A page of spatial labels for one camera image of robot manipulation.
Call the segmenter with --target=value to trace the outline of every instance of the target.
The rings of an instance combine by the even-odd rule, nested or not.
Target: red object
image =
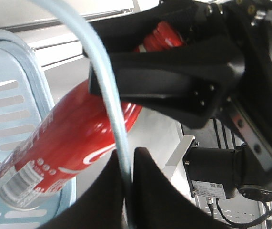
[[[138,51],[161,51],[183,44],[168,23],[160,22]],[[129,131],[141,106],[121,105]],[[114,148],[103,100],[89,94],[86,80],[64,96],[34,133],[0,165],[0,196],[14,208],[35,208]]]
[[[147,35],[136,52],[154,52],[183,46],[185,43],[179,33],[167,22],[159,22],[157,28]]]

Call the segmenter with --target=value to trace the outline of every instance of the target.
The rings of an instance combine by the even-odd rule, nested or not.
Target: screw
[[[254,151],[255,151],[257,154],[261,153],[261,147],[260,147],[258,144],[255,144],[255,145],[254,145]]]
[[[209,88],[210,88],[210,91],[214,91],[215,90],[214,85],[210,85]]]
[[[253,15],[253,14],[255,13],[255,11],[256,11],[256,8],[255,8],[254,5],[250,5],[250,6],[248,7],[247,12],[248,12],[249,15]]]
[[[213,8],[211,5],[207,5],[206,16],[209,17],[211,14],[213,14]]]
[[[244,122],[240,119],[239,121],[237,121],[237,125],[239,126],[239,128],[243,128]]]

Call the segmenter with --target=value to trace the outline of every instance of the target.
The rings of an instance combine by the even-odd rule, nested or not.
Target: light blue plastic basket
[[[54,106],[41,68],[30,47],[0,30],[0,162],[31,134]],[[33,229],[47,222],[76,198],[76,180],[32,211],[15,211],[0,198],[0,229]]]

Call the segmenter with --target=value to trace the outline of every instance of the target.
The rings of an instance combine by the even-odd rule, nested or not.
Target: bolt
[[[210,91],[214,91],[215,90],[214,85],[210,85],[209,88],[210,88]]]
[[[239,128],[243,128],[244,122],[240,119],[239,121],[237,121],[237,125],[239,126]]]
[[[247,12],[248,12],[249,15],[253,15],[253,14],[255,13],[255,11],[256,11],[256,8],[255,8],[254,5],[250,5],[250,6],[248,7]]]
[[[211,16],[211,14],[213,14],[213,8],[211,5],[207,5],[206,16],[209,17],[209,16]]]
[[[222,5],[218,4],[217,6],[218,6],[218,10],[219,10],[220,14],[223,15],[223,7],[222,7]]]

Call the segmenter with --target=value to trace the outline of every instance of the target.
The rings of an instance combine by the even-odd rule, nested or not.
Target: can top
[[[180,47],[184,45],[182,37],[168,22],[159,22],[156,30],[170,47]]]

